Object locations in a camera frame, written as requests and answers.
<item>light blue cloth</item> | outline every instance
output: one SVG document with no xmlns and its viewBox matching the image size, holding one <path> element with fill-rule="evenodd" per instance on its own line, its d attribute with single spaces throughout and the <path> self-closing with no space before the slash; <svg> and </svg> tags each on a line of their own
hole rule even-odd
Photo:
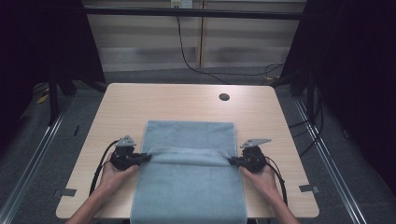
<svg viewBox="0 0 396 224">
<path fill-rule="evenodd" d="M 247 222 L 232 123 L 151 120 L 142 152 L 132 224 Z"/>
</svg>

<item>person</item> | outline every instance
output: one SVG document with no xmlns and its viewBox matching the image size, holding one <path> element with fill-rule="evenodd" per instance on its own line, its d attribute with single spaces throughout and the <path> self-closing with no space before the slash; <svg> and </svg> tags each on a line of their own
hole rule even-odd
<svg viewBox="0 0 396 224">
<path fill-rule="evenodd" d="M 66 221 L 66 224 L 90 223 L 102 205 L 120 187 L 122 182 L 138 169 L 138 166 L 134 165 L 125 171 L 119 171 L 109 162 L 110 157 L 111 155 L 108 156 L 103 166 L 99 186 L 76 213 Z M 271 205 L 279 223 L 300 223 L 285 205 L 277 191 L 275 173 L 269 166 L 265 166 L 260 174 L 253 174 L 242 166 L 239 169 L 244 176 L 253 182 L 259 193 Z"/>
</svg>

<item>power outlet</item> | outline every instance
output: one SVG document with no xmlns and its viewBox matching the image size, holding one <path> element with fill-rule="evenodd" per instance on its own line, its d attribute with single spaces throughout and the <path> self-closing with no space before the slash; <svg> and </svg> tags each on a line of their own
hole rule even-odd
<svg viewBox="0 0 396 224">
<path fill-rule="evenodd" d="M 181 8 L 181 0 L 171 0 L 171 8 Z"/>
<path fill-rule="evenodd" d="M 181 0 L 182 8 L 192 8 L 192 0 Z"/>
</svg>

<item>person's left hand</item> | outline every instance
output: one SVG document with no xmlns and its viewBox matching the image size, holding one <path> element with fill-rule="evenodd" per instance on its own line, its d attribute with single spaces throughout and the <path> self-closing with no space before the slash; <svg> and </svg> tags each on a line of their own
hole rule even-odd
<svg viewBox="0 0 396 224">
<path fill-rule="evenodd" d="M 137 165 L 133 165 L 125 171 L 117 170 L 110 162 L 111 154 L 107 157 L 102 170 L 102 178 L 97 189 L 103 190 L 107 198 L 109 198 L 122 184 L 122 182 L 130 175 L 134 174 L 138 169 Z"/>
</svg>

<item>table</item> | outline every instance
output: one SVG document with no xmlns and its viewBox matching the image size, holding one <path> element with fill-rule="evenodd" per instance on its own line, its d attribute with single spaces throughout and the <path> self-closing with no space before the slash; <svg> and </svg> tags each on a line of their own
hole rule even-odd
<svg viewBox="0 0 396 224">
<path fill-rule="evenodd" d="M 220 100 L 222 93 L 228 94 L 230 99 Z M 290 210 L 296 217 L 318 215 L 313 193 L 300 192 L 299 186 L 309 183 L 273 88 L 114 83 L 107 88 L 66 186 L 77 192 L 74 197 L 62 197 L 57 217 L 71 217 L 88 198 L 93 173 L 111 142 L 129 134 L 137 143 L 135 151 L 139 152 L 150 119 L 233 122 L 238 146 L 249 138 L 271 138 L 272 141 L 261 145 L 261 149 L 276 162 L 286 181 Z M 129 218 L 136 177 L 124 182 L 97 217 Z M 243 185 L 247 216 L 273 217 L 268 204 L 250 181 L 244 178 Z"/>
</svg>

